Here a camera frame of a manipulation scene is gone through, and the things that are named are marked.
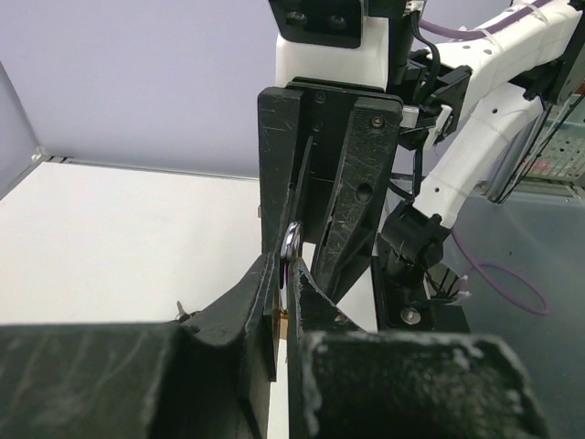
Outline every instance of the gray wall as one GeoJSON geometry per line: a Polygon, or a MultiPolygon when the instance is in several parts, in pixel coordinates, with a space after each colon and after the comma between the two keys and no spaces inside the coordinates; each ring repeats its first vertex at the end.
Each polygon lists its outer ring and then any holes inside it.
{"type": "MultiPolygon", "coordinates": [[[[256,174],[256,96],[273,82],[277,31],[268,0],[0,5],[0,59],[51,154],[256,174]]],[[[475,26],[507,5],[430,0],[425,16],[475,26]]],[[[410,170],[407,155],[396,170],[410,170]]]]}
{"type": "Polygon", "coordinates": [[[36,147],[37,140],[0,64],[0,198],[31,164],[36,147]]]}

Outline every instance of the screw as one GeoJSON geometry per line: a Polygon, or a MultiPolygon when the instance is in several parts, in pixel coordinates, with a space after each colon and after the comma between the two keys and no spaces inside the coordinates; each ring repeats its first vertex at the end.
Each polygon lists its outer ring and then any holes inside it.
{"type": "Polygon", "coordinates": [[[327,100],[327,96],[325,95],[324,91],[318,91],[314,94],[314,101],[317,103],[325,103],[327,100]]]}
{"type": "Polygon", "coordinates": [[[343,30],[347,27],[347,22],[342,16],[330,16],[329,26],[335,30],[343,30]]]}
{"type": "Polygon", "coordinates": [[[382,116],[373,117],[370,123],[374,128],[381,128],[384,126],[384,118],[382,116]]]}
{"type": "Polygon", "coordinates": [[[420,313],[413,308],[404,308],[402,311],[400,311],[400,317],[404,323],[412,326],[417,325],[422,320],[420,313]]]}
{"type": "Polygon", "coordinates": [[[289,25],[302,26],[307,22],[307,16],[302,12],[292,11],[286,15],[286,21],[289,25]]]}
{"type": "Polygon", "coordinates": [[[313,131],[319,133],[321,130],[323,130],[323,127],[324,127],[323,121],[315,121],[313,124],[313,131]]]}

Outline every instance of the metal ring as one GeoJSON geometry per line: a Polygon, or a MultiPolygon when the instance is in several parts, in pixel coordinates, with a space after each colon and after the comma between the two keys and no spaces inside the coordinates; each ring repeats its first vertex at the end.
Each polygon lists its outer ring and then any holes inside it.
{"type": "Polygon", "coordinates": [[[284,234],[284,241],[282,241],[281,247],[281,259],[286,262],[292,261],[299,254],[302,228],[303,224],[300,221],[295,221],[289,224],[284,234]]]}

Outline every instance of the purple cable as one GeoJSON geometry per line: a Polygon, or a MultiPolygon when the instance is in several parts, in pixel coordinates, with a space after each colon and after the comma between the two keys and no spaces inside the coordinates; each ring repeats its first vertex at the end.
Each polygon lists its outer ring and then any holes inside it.
{"type": "MultiPolygon", "coordinates": [[[[453,240],[455,241],[455,244],[457,244],[457,247],[459,247],[459,250],[461,251],[463,256],[465,256],[465,259],[467,259],[467,261],[469,261],[469,264],[472,265],[471,268],[469,270],[467,270],[467,272],[465,272],[464,275],[467,275],[473,271],[476,271],[484,278],[484,280],[486,282],[489,283],[489,285],[492,288],[494,288],[497,291],[497,293],[499,293],[505,300],[507,300],[511,304],[516,305],[518,308],[526,311],[527,313],[534,314],[535,316],[548,316],[550,314],[550,306],[548,304],[547,297],[544,295],[544,293],[542,291],[540,291],[540,289],[536,285],[534,285],[526,277],[524,277],[522,274],[512,270],[511,268],[508,268],[508,267],[501,265],[499,263],[478,262],[469,253],[467,248],[465,248],[465,246],[463,245],[463,243],[461,241],[461,238],[459,237],[459,234],[455,230],[451,231],[451,235],[453,236],[453,240]],[[489,273],[484,270],[483,267],[495,268],[496,270],[499,270],[501,272],[511,274],[516,279],[519,279],[520,281],[522,281],[524,284],[526,284],[526,286],[528,286],[528,288],[530,288],[537,295],[538,299],[540,300],[540,303],[542,304],[542,309],[533,308],[533,307],[528,306],[526,304],[523,304],[519,300],[515,299],[512,295],[510,295],[504,289],[503,286],[498,284],[494,280],[494,278],[492,276],[490,276],[489,273]]],[[[466,284],[467,284],[467,282],[462,284],[462,289],[466,286],[466,284]]]]}
{"type": "MultiPolygon", "coordinates": [[[[535,7],[542,7],[542,6],[546,5],[547,3],[550,3],[550,1],[551,0],[535,0],[532,3],[532,5],[535,7]]],[[[532,10],[532,8],[527,7],[527,6],[523,7],[519,11],[514,12],[514,14],[507,16],[502,21],[499,21],[498,23],[495,23],[494,25],[491,25],[484,30],[488,31],[490,34],[494,34],[495,32],[498,32],[502,29],[505,29],[506,27],[514,24],[516,21],[521,20],[522,18],[532,14],[533,12],[534,11],[532,10]]],[[[474,39],[485,38],[485,33],[480,31],[480,30],[449,29],[447,27],[434,25],[434,24],[429,23],[428,21],[424,21],[424,20],[420,21],[420,28],[422,28],[428,32],[431,32],[432,34],[435,34],[435,35],[440,35],[442,37],[447,37],[447,38],[451,38],[451,39],[459,39],[461,41],[472,41],[474,39]]]]}

